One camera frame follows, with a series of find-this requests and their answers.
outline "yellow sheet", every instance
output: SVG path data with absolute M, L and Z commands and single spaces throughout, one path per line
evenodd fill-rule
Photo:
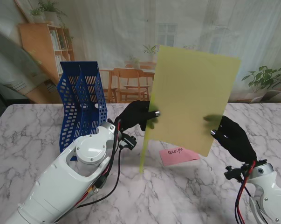
M 198 51 L 161 46 L 150 111 L 161 116 L 144 137 L 140 171 L 148 140 L 169 142 L 207 156 L 219 126 L 240 60 Z

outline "wooden bookshelf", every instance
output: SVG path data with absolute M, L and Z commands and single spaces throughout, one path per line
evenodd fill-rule
M 59 60 L 75 60 L 69 29 L 46 23 L 30 23 L 19 25 L 19 30 L 23 48 L 41 63 L 40 67 L 48 77 L 58 84 L 62 76 Z

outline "blue plastic basket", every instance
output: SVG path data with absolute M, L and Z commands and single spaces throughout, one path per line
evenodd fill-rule
M 60 151 L 62 152 L 80 135 L 81 107 L 76 94 L 78 71 L 68 64 L 61 63 L 64 71 L 57 89 L 64 105 L 64 119 L 60 135 Z
M 81 135 L 95 133 L 107 109 L 97 62 L 61 62 L 57 89 L 64 104 L 60 151 Z
M 79 62 L 80 76 L 76 89 L 81 104 L 80 135 L 95 134 L 106 121 L 107 109 L 97 62 Z

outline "wooden table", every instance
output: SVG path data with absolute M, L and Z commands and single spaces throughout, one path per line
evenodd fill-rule
M 110 103 L 110 98 L 111 98 L 111 84 L 112 84 L 112 73 L 113 69 L 112 68 L 103 68 L 99 69 L 100 71 L 107 71 L 109 73 L 108 77 L 108 91 L 107 91 L 107 103 Z M 154 81 L 154 76 L 155 76 L 155 70 L 150 70 L 150 69 L 141 69 L 144 71 L 144 77 L 151 77 Z

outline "white marble surface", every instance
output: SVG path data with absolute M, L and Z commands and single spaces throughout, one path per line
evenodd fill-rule
M 124 107 L 108 105 L 108 117 L 114 119 Z M 225 115 L 249 133 L 258 158 L 268 159 L 278 172 L 281 187 L 281 104 L 229 104 Z M 62 118 L 62 105 L 13 105 L 0 118 L 0 224 L 24 201 L 38 175 L 58 156 Z M 115 192 L 98 204 L 73 211 L 61 224 L 236 223 L 233 207 L 240 186 L 235 180 L 226 180 L 223 173 L 225 166 L 240 163 L 218 143 L 213 143 L 208 157 L 163 167 L 158 151 L 174 146 L 151 141 L 141 174 L 144 133 L 139 126 L 127 132 L 137 136 L 138 144 L 133 151 L 122 151 L 120 183 Z M 104 188 L 91 200 L 107 194 L 116 175 L 114 166 Z M 246 223 L 255 224 L 246 193 L 240 208 Z

